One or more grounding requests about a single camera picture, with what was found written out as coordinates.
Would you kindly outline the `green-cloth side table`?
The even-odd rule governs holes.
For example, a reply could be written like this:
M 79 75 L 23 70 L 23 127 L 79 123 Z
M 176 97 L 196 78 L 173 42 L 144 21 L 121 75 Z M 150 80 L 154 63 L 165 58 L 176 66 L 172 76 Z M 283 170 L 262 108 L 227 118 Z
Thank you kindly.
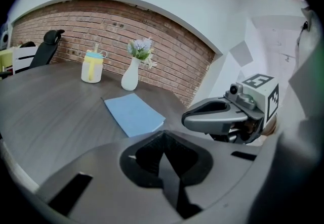
M 13 49 L 0 51 L 0 72 L 12 72 L 13 65 Z

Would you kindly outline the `white round device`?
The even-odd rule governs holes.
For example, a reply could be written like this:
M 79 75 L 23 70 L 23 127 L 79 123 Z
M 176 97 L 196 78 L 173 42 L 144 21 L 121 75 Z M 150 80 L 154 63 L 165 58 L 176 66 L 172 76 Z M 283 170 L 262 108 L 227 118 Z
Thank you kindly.
M 4 30 L 0 33 L 0 51 L 5 50 L 8 46 L 9 34 L 8 30 Z

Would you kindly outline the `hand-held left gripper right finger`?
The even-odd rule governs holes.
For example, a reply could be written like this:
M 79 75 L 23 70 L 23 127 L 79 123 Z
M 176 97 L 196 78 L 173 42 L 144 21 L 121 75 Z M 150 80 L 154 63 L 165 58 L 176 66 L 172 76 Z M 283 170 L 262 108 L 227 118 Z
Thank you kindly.
M 164 196 L 174 211 L 164 223 L 248 224 L 260 150 L 164 131 Z

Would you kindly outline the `black high-back headrest chair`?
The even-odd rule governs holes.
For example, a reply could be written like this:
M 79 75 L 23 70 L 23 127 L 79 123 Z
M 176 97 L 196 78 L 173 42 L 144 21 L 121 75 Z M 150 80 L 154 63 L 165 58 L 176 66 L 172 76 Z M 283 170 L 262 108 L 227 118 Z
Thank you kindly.
M 38 47 L 28 69 L 49 64 L 64 32 L 63 29 L 50 30 L 44 35 L 44 41 Z

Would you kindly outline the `pale blue flower bouquet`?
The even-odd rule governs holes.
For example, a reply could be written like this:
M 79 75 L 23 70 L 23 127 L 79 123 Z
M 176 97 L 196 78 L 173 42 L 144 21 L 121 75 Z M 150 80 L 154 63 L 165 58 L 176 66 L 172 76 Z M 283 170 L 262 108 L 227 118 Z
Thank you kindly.
M 154 48 L 152 47 L 152 39 L 150 37 L 131 40 L 127 45 L 127 52 L 131 54 L 133 58 L 144 63 L 148 69 L 157 66 L 157 63 L 152 60 L 153 51 Z

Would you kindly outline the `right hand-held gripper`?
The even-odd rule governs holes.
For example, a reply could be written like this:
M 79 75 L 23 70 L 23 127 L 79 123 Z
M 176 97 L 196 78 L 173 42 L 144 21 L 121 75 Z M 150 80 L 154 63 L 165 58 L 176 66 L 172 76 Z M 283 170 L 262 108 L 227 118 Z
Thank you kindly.
M 231 110 L 231 102 L 241 111 Z M 274 132 L 278 107 L 277 79 L 257 73 L 232 84 L 224 97 L 203 99 L 189 107 L 189 111 L 225 112 L 187 115 L 182 123 L 191 131 L 229 133 L 229 139 L 235 139 L 236 143 L 251 144 L 261 136 Z

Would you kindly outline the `person's light shirt torso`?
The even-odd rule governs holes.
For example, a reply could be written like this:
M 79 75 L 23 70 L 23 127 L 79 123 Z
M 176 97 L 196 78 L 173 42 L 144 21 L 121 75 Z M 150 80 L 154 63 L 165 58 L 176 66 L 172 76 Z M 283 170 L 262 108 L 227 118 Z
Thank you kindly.
M 249 224 L 324 224 L 324 25 L 309 7 L 279 110 L 278 142 Z

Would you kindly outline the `notebook with blue cover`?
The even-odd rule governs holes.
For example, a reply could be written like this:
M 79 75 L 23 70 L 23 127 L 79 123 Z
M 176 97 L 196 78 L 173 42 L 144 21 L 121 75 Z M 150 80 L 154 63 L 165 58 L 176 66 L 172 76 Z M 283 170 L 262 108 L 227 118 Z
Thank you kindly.
M 104 100 L 104 104 L 129 138 L 157 131 L 166 119 L 135 93 Z

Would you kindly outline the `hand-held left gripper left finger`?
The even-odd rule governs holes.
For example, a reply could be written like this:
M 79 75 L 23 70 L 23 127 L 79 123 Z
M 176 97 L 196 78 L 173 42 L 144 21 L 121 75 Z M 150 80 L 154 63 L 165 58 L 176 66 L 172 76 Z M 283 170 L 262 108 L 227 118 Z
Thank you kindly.
M 95 147 L 47 178 L 37 196 L 77 224 L 177 224 L 157 168 L 165 143 L 186 148 L 189 135 L 157 131 Z

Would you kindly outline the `white vase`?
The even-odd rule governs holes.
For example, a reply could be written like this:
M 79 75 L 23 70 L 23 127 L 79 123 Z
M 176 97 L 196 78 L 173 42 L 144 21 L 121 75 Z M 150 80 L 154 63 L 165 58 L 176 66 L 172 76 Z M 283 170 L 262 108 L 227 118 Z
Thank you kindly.
M 140 60 L 132 58 L 131 63 L 121 79 L 121 86 L 124 90 L 133 91 L 138 84 L 138 68 Z

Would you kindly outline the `dark table with white legs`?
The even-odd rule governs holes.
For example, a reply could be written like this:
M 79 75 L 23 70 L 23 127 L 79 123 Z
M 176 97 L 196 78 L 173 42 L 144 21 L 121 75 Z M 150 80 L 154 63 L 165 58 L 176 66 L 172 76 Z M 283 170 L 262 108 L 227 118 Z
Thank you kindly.
M 120 76 L 80 78 L 81 65 L 33 68 L 0 81 L 0 135 L 13 178 L 37 196 L 48 177 L 83 153 L 129 138 L 104 104 L 126 95 Z

